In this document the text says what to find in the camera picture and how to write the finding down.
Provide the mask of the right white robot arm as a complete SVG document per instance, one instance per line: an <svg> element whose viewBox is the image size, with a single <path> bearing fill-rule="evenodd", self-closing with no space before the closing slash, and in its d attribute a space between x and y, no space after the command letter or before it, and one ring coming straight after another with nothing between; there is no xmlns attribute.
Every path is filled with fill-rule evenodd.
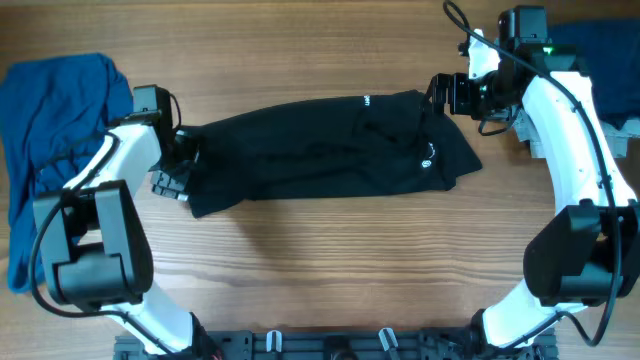
<svg viewBox="0 0 640 360"><path fill-rule="evenodd" d="M541 31L493 43L468 30L460 51L469 69L433 78L434 109L490 121L522 109L541 141L555 196L554 218L525 250L523 279L479 314L481 350L527 347L590 307L602 316L584 341L597 346L639 275L639 201L605 140L589 73L573 46L553 44Z"/></svg>

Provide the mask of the black t-shirt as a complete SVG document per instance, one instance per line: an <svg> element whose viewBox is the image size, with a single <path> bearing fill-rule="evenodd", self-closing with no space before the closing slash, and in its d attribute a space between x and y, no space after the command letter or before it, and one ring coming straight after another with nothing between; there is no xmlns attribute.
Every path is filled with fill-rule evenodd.
<svg viewBox="0 0 640 360"><path fill-rule="evenodd" d="M283 104L190 132L199 143L187 184L196 218L244 200L448 191L483 167L417 90Z"/></svg>

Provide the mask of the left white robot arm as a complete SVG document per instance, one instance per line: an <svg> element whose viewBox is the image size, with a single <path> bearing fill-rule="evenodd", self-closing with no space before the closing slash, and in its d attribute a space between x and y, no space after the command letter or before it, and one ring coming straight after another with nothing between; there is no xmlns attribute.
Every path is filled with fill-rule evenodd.
<svg viewBox="0 0 640 360"><path fill-rule="evenodd" d="M29 262L40 262L50 297L32 296L60 317L109 317L157 359L217 359L219 349L196 316L154 282L152 253L133 197L161 159L151 125L108 130L99 151L63 189L33 204L38 234Z"/></svg>

